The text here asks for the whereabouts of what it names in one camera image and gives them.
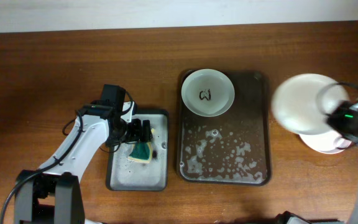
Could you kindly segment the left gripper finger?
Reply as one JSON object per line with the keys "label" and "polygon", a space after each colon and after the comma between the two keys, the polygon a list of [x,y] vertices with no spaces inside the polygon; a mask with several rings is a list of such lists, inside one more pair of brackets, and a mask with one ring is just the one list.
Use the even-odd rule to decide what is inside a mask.
{"label": "left gripper finger", "polygon": [[150,142],[152,139],[152,129],[149,120],[142,121],[142,142]]}
{"label": "left gripper finger", "polygon": [[130,131],[130,142],[140,141],[142,137],[142,121],[140,119],[133,119],[130,123]]}

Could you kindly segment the green and yellow sponge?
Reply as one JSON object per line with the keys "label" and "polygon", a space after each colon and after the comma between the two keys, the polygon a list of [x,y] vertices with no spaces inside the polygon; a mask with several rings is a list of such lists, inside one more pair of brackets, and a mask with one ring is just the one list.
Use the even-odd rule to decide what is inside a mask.
{"label": "green and yellow sponge", "polygon": [[150,142],[138,142],[132,148],[128,159],[130,161],[148,164],[152,159],[152,145]]}

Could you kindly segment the pinkish white plate with stain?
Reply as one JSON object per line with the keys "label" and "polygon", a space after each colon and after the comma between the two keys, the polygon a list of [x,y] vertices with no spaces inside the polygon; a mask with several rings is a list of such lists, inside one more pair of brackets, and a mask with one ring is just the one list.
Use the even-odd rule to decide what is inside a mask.
{"label": "pinkish white plate with stain", "polygon": [[323,154],[340,153],[352,144],[334,130],[315,135],[300,134],[299,137],[308,147]]}

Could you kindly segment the grey-white plate with stain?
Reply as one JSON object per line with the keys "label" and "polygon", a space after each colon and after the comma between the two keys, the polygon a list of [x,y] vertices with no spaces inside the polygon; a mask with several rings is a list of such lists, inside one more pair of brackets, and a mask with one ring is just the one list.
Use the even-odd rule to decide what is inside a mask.
{"label": "grey-white plate with stain", "polygon": [[201,69],[184,78],[181,99],[192,113],[215,117],[224,114],[232,106],[235,89],[232,81],[223,72]]}

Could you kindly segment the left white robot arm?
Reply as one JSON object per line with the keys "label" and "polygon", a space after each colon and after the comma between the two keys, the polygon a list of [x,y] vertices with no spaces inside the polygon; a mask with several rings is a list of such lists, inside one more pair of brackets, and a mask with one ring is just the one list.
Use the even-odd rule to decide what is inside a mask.
{"label": "left white robot arm", "polygon": [[117,85],[104,85],[98,100],[76,111],[72,130],[55,153],[36,170],[23,170],[4,203],[14,199],[14,223],[89,223],[80,180],[102,144],[113,154],[123,144],[142,144],[151,152],[152,131],[148,120],[133,119],[134,101]]}

